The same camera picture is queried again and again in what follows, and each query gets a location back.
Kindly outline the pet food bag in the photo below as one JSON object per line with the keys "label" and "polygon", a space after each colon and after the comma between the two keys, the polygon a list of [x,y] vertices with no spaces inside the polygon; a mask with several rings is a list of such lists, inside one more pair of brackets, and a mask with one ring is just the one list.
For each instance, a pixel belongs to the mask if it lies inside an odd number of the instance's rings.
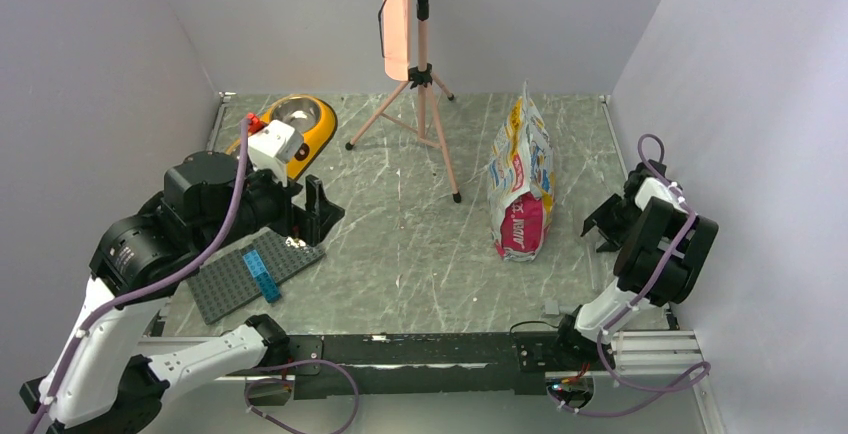
{"label": "pet food bag", "polygon": [[528,262],[541,250],[555,205],[554,158],[544,119],[524,83],[488,164],[491,235],[502,259]]}

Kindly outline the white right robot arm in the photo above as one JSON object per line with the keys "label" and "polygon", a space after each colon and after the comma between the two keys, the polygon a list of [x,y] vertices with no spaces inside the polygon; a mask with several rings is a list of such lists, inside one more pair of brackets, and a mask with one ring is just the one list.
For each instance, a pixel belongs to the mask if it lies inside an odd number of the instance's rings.
{"label": "white right robot arm", "polygon": [[719,232],[718,224],[694,214],[682,189],[665,177],[659,161],[630,171],[622,194],[613,194],[583,222],[596,229],[600,253],[617,255],[614,280],[593,301],[564,316],[551,344],[564,369],[599,366],[612,335],[636,314],[682,303],[693,290]]}

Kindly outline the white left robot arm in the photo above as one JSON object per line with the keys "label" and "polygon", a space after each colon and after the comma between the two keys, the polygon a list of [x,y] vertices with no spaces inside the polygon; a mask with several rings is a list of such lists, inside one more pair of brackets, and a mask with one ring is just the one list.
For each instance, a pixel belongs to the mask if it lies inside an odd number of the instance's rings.
{"label": "white left robot arm", "polygon": [[53,433],[137,433],[165,404],[219,377],[283,369],[290,339],[267,315],[169,354],[142,355],[137,345],[178,286],[221,248],[264,228],[315,246],[344,214],[313,175],[287,185],[243,156],[188,156],[135,215],[104,233],[63,351],[47,375],[21,386],[22,400]]}

